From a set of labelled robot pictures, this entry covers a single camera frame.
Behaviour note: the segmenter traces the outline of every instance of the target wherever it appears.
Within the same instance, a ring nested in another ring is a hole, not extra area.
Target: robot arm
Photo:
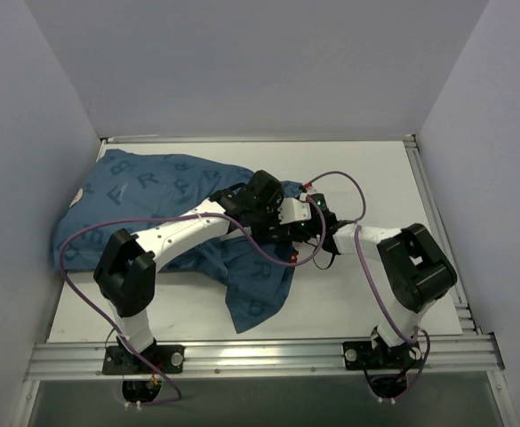
[[[156,273],[187,250],[211,238],[236,237],[226,216],[260,236],[270,227],[293,222],[308,222],[311,211],[306,203],[284,199],[281,182],[264,171],[255,173],[247,184],[214,193],[182,216],[195,219],[167,222],[130,235],[126,230],[114,233],[94,271],[94,279],[108,299],[121,331],[120,339],[142,353],[155,342],[148,323],[147,307],[155,294]]]
[[[340,254],[356,254],[356,227],[346,225],[332,236]],[[428,310],[457,282],[455,269],[421,224],[406,229],[361,227],[359,242],[364,258],[384,265],[395,296],[389,316],[404,336],[412,336]],[[386,319],[374,332],[390,348],[404,343]]]

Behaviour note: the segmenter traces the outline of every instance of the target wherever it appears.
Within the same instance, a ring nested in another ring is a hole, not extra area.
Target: black mounting plate
[[[420,345],[406,344],[403,351],[389,357],[379,357],[377,352],[372,350],[372,341],[348,341],[342,344],[345,368],[348,371],[362,371],[364,369],[395,369],[403,370],[414,364],[416,361],[410,356],[411,349],[420,351]],[[356,351],[356,360],[348,361],[344,356],[347,350]]]
[[[171,356],[179,353],[184,359],[185,348],[182,345],[155,345],[151,348],[150,357],[143,352],[143,356],[161,369],[164,374],[180,374],[182,365],[173,365]],[[106,348],[101,372],[104,375],[139,375],[153,374],[151,369],[127,351],[124,347],[112,345]]]

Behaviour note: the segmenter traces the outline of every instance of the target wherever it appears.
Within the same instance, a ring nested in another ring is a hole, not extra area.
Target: metal frame
[[[100,153],[107,144],[119,142],[212,142],[212,141],[296,141],[266,138],[160,138],[153,135],[115,137],[101,140]],[[437,210],[415,141],[404,141],[406,153],[418,185],[431,232],[455,265],[449,240]],[[501,370],[504,368],[496,339],[483,335],[472,318],[467,296],[459,281],[452,298],[463,335],[432,337],[431,353],[425,372],[486,372],[496,406],[505,426],[516,427],[516,412]],[[344,368],[342,343],[352,338],[282,341],[176,342],[184,345],[182,378],[273,377],[308,375],[360,375]],[[20,402],[12,425],[26,426],[41,381],[140,379],[143,375],[112,377],[101,374],[105,354],[103,342],[47,343],[35,346]]]

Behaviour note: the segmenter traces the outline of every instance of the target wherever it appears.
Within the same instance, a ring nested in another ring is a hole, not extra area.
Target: white surface
[[[364,224],[385,228],[427,224],[420,195],[402,142],[282,142],[118,144],[140,154],[185,153],[236,163],[252,170],[265,169],[281,180],[308,181],[331,169],[352,173],[368,203]],[[326,177],[316,183],[329,207],[340,218],[359,215],[360,198],[343,177]],[[300,258],[310,254],[301,246]],[[327,254],[320,255],[319,261]],[[369,261],[387,306],[394,296],[386,273]],[[107,303],[91,272],[71,275],[80,288],[101,307]],[[337,258],[330,270],[313,263],[298,267],[284,307],[274,317],[243,334],[236,334],[224,303],[224,285],[198,273],[158,275],[156,296],[148,307],[151,329],[159,340],[287,339],[337,336],[366,337],[383,318],[354,255]],[[423,326],[431,334],[460,334],[460,324],[446,295],[426,316]],[[51,342],[103,341],[109,326],[64,286],[52,327]]]
[[[27,0],[98,134],[401,139],[487,0]]]
[[[491,0],[419,135],[475,319],[520,414],[520,1]]]
[[[0,1],[0,427],[9,424],[62,285],[52,229],[98,147],[27,6]]]

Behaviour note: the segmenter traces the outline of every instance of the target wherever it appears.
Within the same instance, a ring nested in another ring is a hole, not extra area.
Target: gray floor
[[[140,413],[124,411],[116,402],[120,386],[106,381],[42,383],[30,425],[502,425],[483,373],[426,374],[393,407],[378,404],[358,376],[184,380],[185,400]]]

